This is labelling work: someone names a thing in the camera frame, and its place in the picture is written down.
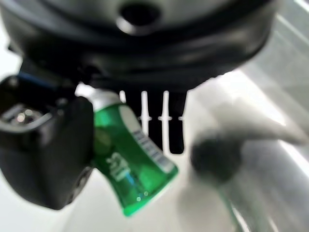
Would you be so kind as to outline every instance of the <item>white surface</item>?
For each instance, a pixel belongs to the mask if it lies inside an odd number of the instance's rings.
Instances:
[[[8,40],[0,21],[0,80],[19,69],[21,59],[7,50]],[[73,205],[56,212],[21,199],[0,172],[1,232],[60,232]]]

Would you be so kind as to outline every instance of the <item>black plastic housing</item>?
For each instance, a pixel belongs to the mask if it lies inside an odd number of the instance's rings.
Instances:
[[[136,37],[80,22],[42,0],[0,0],[12,48],[23,57],[95,68],[97,87],[181,92],[253,57],[267,41],[277,3],[235,0],[199,20]]]
[[[26,125],[0,120],[0,169],[21,197],[58,210],[90,176],[93,107],[83,97],[57,103],[57,94],[38,83],[14,76],[0,84],[0,114],[17,102],[43,114]]]

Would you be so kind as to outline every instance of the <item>green bottle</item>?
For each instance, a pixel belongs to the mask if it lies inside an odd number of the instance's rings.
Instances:
[[[146,136],[118,94],[95,90],[94,166],[114,188],[126,216],[146,205],[178,173]]]

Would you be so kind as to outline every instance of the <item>white bottle cap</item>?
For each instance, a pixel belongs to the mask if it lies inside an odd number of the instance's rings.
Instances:
[[[79,84],[75,92],[76,96],[87,98],[93,105],[93,110],[99,111],[108,106],[121,103],[119,95],[108,89],[97,89],[84,84]]]

